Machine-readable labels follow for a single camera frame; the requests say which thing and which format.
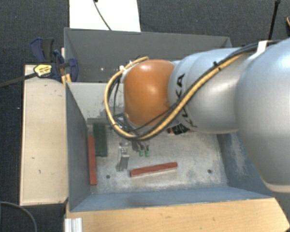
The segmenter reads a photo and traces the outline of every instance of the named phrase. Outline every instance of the yellow cable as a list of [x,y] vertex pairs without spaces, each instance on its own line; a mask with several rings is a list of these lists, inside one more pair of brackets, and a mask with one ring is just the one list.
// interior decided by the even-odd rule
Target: yellow cable
[[122,70],[118,71],[115,75],[112,76],[111,80],[107,83],[106,88],[105,88],[105,92],[104,92],[104,105],[105,105],[105,111],[106,114],[110,120],[110,123],[113,125],[114,129],[116,131],[118,131],[119,133],[121,133],[122,135],[125,135],[126,137],[135,137],[135,135],[127,133],[126,131],[122,130],[119,125],[117,125],[117,123],[115,122],[111,111],[110,111],[110,107],[108,105],[108,91],[110,90],[110,87],[112,85],[112,83],[116,80],[117,77],[119,77],[124,71],[126,71],[127,69],[131,68],[133,65],[143,62],[145,60],[148,60],[149,57],[142,57],[142,58],[138,58],[137,60],[130,62],[129,64],[127,64]]
[[[163,130],[163,128],[165,126],[167,126],[178,114],[179,112],[182,110],[182,108],[187,104],[187,102],[190,100],[190,98],[195,94],[195,92],[201,87],[203,86],[208,80],[210,80],[213,76],[215,76],[219,71],[221,71],[222,69],[226,68],[228,65],[230,65],[231,63],[233,63],[234,61],[236,61],[238,58],[240,58],[243,54],[239,54],[229,60],[227,60],[226,62],[222,63],[221,65],[217,66],[216,68],[214,68],[211,72],[209,72],[207,75],[205,75],[199,82],[197,82],[192,89],[188,92],[188,94],[183,98],[183,100],[177,105],[177,107],[175,107],[175,109],[168,115],[168,117],[162,122],[161,125],[159,125],[156,129],[154,129],[152,132],[148,133],[147,135],[139,138],[140,140],[146,140],[149,137],[157,134],[158,132],[160,132],[161,130]],[[105,89],[105,93],[104,93],[104,104],[105,104],[105,109],[106,109],[106,114],[111,122],[111,124],[113,125],[114,129],[117,130],[120,134],[129,137],[129,138],[133,138],[135,137],[135,135],[127,133],[126,131],[122,130],[119,125],[116,124],[114,118],[112,117],[112,114],[110,112],[110,108],[108,105],[108,100],[107,100],[107,96],[108,96],[108,91],[110,89],[110,86],[112,85],[112,83],[115,81],[115,79],[120,76],[125,70],[127,70],[128,68],[130,68],[131,66],[135,65],[136,63],[142,62],[147,60],[148,57],[144,57],[144,58],[139,58],[136,61],[128,64],[124,69],[120,70],[118,73],[116,73],[111,80],[108,82],[106,89]]]

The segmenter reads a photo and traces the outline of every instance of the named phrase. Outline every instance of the dark green block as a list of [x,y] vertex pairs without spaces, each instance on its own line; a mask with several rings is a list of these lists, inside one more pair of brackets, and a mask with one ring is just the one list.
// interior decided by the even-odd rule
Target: dark green block
[[96,156],[107,157],[106,128],[104,124],[93,125]]

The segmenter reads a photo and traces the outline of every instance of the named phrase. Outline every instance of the gray box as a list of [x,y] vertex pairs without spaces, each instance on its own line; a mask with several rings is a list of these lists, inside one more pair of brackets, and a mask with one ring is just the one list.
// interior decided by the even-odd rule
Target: gray box
[[[237,133],[162,133],[150,141],[149,158],[130,149],[129,169],[176,161],[177,170],[130,178],[128,171],[116,171],[122,139],[107,126],[108,157],[97,157],[98,185],[89,184],[87,130],[107,124],[103,92],[114,69],[138,55],[178,60],[226,46],[227,37],[65,29],[65,57],[76,57],[80,67],[79,82],[66,87],[70,211],[269,197]],[[121,89],[117,109],[123,109]]]

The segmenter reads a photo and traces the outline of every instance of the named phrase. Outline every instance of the beige panel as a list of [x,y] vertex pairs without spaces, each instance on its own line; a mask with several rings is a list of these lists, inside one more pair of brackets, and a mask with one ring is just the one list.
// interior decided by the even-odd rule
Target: beige panel
[[[26,74],[32,73],[27,65]],[[63,203],[68,165],[63,84],[37,77],[25,81],[20,204]]]
[[289,227],[274,198],[67,212],[67,218],[79,217],[83,218],[84,232],[284,232]]

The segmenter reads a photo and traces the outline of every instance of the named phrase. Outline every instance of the wooden table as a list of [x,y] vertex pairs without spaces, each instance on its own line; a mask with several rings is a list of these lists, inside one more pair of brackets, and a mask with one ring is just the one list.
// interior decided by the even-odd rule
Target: wooden table
[[70,213],[84,232],[284,232],[289,223],[274,198]]

